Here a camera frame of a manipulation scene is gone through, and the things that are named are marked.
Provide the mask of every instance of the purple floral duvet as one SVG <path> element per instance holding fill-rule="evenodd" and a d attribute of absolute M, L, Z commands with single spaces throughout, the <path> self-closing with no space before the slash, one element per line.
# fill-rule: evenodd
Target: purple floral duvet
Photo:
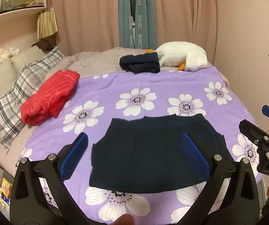
<path fill-rule="evenodd" d="M 234 160 L 247 157 L 256 181 L 262 178 L 256 170 L 257 147 L 241 135 L 238 128 L 241 120 L 253 123 L 254 120 L 225 87 L 215 67 L 197 72 L 111 73 L 80 79 L 75 95 L 58 118 L 49 119 L 34 130 L 23 156 L 32 160 L 45 159 L 48 154 L 57 154 L 64 145 L 71 144 L 80 132 L 85 132 L 89 137 L 88 149 L 65 186 L 89 218 L 112 223 L 128 213 L 135 217 L 137 225 L 177 223 L 192 206 L 205 182 L 179 190 L 140 195 L 89 187 L 92 145 L 105 135 L 112 118 L 133 120 L 171 114 L 183 117 L 203 114 L 215 130 L 224 135 Z M 127 153 L 117 150 L 112 158 L 121 155 Z M 228 183 L 224 181 L 211 212 L 221 205 Z M 48 201 L 56 206 L 46 182 L 41 180 L 41 184 Z"/>

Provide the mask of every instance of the snack package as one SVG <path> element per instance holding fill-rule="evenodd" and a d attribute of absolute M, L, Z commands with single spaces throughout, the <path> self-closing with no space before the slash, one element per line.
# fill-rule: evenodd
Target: snack package
<path fill-rule="evenodd" d="M 9 205 L 11 203 L 12 187 L 13 184 L 10 183 L 8 180 L 6 180 L 5 178 L 2 180 L 1 197 Z"/>

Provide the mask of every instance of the dark folded clothing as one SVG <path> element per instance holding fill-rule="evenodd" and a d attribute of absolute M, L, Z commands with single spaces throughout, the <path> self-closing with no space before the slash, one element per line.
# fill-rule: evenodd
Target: dark folded clothing
<path fill-rule="evenodd" d="M 120 67 L 133 73 L 158 73 L 161 70 L 156 52 L 123 56 L 120 58 Z"/>
<path fill-rule="evenodd" d="M 210 165 L 215 154 L 233 161 L 224 137 L 201 114 L 132 121 L 114 118 L 105 136 L 92 147 L 90 186 L 147 194 L 206 181 L 183 148 L 185 133 Z"/>

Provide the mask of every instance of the white flower print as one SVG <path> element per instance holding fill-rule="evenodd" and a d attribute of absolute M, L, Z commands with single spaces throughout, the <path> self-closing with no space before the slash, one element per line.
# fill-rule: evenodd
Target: white flower print
<path fill-rule="evenodd" d="M 137 116 L 141 112 L 141 107 L 145 110 L 152 110 L 154 104 L 151 102 L 156 99 L 155 93 L 149 93 L 150 88 L 144 88 L 139 91 L 135 88 L 131 93 L 124 93 L 120 95 L 122 100 L 116 103 L 116 109 L 122 109 L 127 107 L 123 114 L 125 116 Z"/>
<path fill-rule="evenodd" d="M 172 212 L 171 214 L 172 224 L 179 222 L 180 219 L 187 213 L 187 211 L 191 208 L 191 206 L 197 200 L 198 196 L 200 195 L 205 185 L 206 185 L 206 182 L 203 182 L 203 183 L 197 184 L 197 189 L 191 186 L 191 187 L 179 189 L 176 191 L 177 199 L 182 204 L 187 205 L 187 206 L 176 209 L 175 211 Z M 222 201 L 225 197 L 228 185 L 229 185 L 229 180 L 225 179 L 209 214 L 212 212 L 215 212 L 216 210 L 220 208 Z"/>
<path fill-rule="evenodd" d="M 65 116 L 63 131 L 66 133 L 75 127 L 74 133 L 80 134 L 86 126 L 93 127 L 96 125 L 98 123 L 96 117 L 100 116 L 104 111 L 104 107 L 97 106 L 98 101 L 87 101 L 84 106 L 75 107 L 72 110 L 73 114 Z"/>
<path fill-rule="evenodd" d="M 23 158 L 23 157 L 27 157 L 31 162 L 33 161 L 31 158 L 29 158 L 31 156 L 31 153 L 32 153 L 32 149 L 31 148 L 24 148 L 24 150 L 21 152 L 20 154 L 20 157 L 19 157 L 19 160 L 16 162 L 16 165 L 15 165 L 15 170 L 17 171 L 18 169 L 18 166 L 19 166 L 19 163 L 20 163 L 20 160 Z"/>
<path fill-rule="evenodd" d="M 145 216 L 150 212 L 148 200 L 137 194 L 104 190 L 95 187 L 88 187 L 85 194 L 86 204 L 90 206 L 96 206 L 106 202 L 98 212 L 98 216 L 103 221 L 115 221 L 126 213 L 126 207 L 136 216 Z"/>
<path fill-rule="evenodd" d="M 63 108 L 66 108 L 67 106 L 69 106 L 69 103 L 71 102 L 71 100 L 69 100 L 69 101 L 66 101 L 66 103 L 65 103 L 65 105 L 64 105 L 64 107 Z"/>
<path fill-rule="evenodd" d="M 58 205 L 56 204 L 52 194 L 51 194 L 51 191 L 49 189 L 49 186 L 47 184 L 47 181 L 45 178 L 39 178 L 40 180 L 40 184 L 41 184 L 41 187 L 43 189 L 43 192 L 44 192 L 44 195 L 45 195 L 45 199 L 47 200 L 47 203 L 49 203 L 50 205 L 53 205 L 55 206 L 56 208 L 58 208 Z"/>
<path fill-rule="evenodd" d="M 169 98 L 168 102 L 172 105 L 167 109 L 169 115 L 176 114 L 177 116 L 194 116 L 201 113 L 205 116 L 205 110 L 201 109 L 203 102 L 200 99 L 192 100 L 192 96 L 189 94 L 179 95 L 178 98 Z"/>
<path fill-rule="evenodd" d="M 237 162 L 242 158 L 248 158 L 254 173 L 254 177 L 257 176 L 257 166 L 259 164 L 259 154 L 257 153 L 257 146 L 253 144 L 247 137 L 242 134 L 238 134 L 239 145 L 234 145 L 232 147 L 232 153 L 238 156 Z"/>
<path fill-rule="evenodd" d="M 213 82 L 210 82 L 208 84 L 208 87 L 209 88 L 204 88 L 204 91 L 207 92 L 206 96 L 210 101 L 213 101 L 217 98 L 217 103 L 219 105 L 226 105 L 227 100 L 232 100 L 232 97 L 228 95 L 229 91 L 225 87 L 221 89 L 222 86 L 220 82 L 216 82 L 215 85 L 213 84 Z"/>
<path fill-rule="evenodd" d="M 93 78 L 94 79 L 98 79 L 101 75 L 96 75 L 94 76 Z M 108 76 L 108 73 L 107 74 L 103 74 L 102 77 L 105 79 L 106 77 Z"/>

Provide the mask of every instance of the teal curtain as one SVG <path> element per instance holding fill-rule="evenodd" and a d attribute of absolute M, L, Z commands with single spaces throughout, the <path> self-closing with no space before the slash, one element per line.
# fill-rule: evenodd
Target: teal curtain
<path fill-rule="evenodd" d="M 130 0 L 119 0 L 119 37 L 120 47 L 134 48 Z"/>
<path fill-rule="evenodd" d="M 135 0 L 135 38 L 133 38 L 130 0 L 119 0 L 120 46 L 156 49 L 157 32 L 154 0 Z"/>
<path fill-rule="evenodd" d="M 136 0 L 135 48 L 157 48 L 154 0 Z"/>

